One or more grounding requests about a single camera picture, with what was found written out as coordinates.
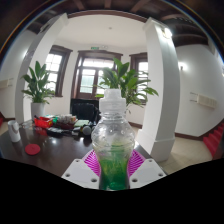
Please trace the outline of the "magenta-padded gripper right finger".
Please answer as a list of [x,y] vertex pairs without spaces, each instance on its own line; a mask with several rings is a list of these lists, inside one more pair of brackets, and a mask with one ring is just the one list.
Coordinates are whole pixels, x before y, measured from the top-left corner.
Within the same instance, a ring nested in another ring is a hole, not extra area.
[[128,161],[128,179],[131,189],[140,188],[166,176],[166,173],[152,158],[146,159],[136,150]]

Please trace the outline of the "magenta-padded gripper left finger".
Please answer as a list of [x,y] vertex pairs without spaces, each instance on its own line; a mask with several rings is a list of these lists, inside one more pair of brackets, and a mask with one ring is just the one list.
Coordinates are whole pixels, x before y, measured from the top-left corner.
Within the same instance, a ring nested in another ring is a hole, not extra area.
[[100,185],[100,164],[94,150],[82,159],[74,159],[62,178],[84,188],[98,189]]

